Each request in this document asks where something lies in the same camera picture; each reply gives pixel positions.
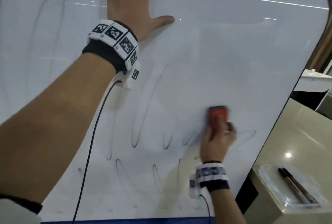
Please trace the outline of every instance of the wrist tracker with markers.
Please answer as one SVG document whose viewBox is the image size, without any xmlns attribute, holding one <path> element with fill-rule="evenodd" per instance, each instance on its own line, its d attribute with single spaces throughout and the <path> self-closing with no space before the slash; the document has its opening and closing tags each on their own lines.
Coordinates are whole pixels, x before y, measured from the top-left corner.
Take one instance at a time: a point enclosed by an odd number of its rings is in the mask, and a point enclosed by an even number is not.
<svg viewBox="0 0 332 224">
<path fill-rule="evenodd" d="M 119 21 L 101 20 L 89 33 L 88 45 L 82 53 L 93 53 L 110 62 L 119 86 L 131 89 L 137 80 L 140 64 L 137 61 L 139 46 L 131 29 Z"/>
<path fill-rule="evenodd" d="M 196 167 L 196 173 L 189 178 L 189 196 L 198 198 L 201 188 L 209 193 L 229 189 L 228 177 L 222 163 L 204 163 Z"/>
</svg>

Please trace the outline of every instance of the beige table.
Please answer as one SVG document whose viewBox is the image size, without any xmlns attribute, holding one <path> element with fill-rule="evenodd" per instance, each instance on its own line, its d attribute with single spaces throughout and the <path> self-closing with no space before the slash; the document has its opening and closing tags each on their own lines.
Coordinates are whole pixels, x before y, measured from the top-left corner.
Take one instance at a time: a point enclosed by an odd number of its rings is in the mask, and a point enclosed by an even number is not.
<svg viewBox="0 0 332 224">
<path fill-rule="evenodd" d="M 332 121 L 290 99 L 255 162 L 250 178 L 259 196 L 244 214 L 248 224 L 332 223 L 332 213 L 284 214 L 258 175 L 262 164 L 291 164 L 314 177 L 332 202 Z"/>
</svg>

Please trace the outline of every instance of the red eraser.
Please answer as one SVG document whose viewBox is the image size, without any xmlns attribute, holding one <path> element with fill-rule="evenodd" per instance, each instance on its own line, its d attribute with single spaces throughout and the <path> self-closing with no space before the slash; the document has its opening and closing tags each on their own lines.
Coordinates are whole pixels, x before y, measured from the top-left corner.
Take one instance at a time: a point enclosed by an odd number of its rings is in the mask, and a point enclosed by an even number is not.
<svg viewBox="0 0 332 224">
<path fill-rule="evenodd" d="M 228 121 L 228 109 L 226 106 L 210 107 L 208 111 L 208 124 L 212 128 L 212 137 L 218 131 L 217 117 L 222 116 L 224 121 Z"/>
</svg>

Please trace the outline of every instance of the clear plastic container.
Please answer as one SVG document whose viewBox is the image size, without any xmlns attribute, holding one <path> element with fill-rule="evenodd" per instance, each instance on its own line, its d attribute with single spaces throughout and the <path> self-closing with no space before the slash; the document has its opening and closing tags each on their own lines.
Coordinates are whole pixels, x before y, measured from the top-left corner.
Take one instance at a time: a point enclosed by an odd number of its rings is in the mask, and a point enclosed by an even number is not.
<svg viewBox="0 0 332 224">
<path fill-rule="evenodd" d="M 299 201 L 278 172 L 278 168 L 283 167 L 316 199 L 317 204 L 303 204 Z M 312 177 L 305 176 L 295 167 L 265 164 L 260 166 L 258 173 L 284 213 L 331 211 L 329 202 L 320 192 L 320 185 Z"/>
</svg>

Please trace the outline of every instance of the forearm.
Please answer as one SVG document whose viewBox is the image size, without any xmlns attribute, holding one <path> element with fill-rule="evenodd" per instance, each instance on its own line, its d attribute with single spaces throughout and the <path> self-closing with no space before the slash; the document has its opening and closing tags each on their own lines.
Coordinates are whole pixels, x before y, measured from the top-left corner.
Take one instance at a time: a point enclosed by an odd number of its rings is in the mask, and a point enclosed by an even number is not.
<svg viewBox="0 0 332 224">
<path fill-rule="evenodd" d="M 114 75 L 109 62 L 83 54 L 0 126 L 0 193 L 45 199 L 80 147 Z"/>
<path fill-rule="evenodd" d="M 229 189 L 219 189 L 211 192 L 217 224 L 246 224 L 233 194 Z"/>
</svg>

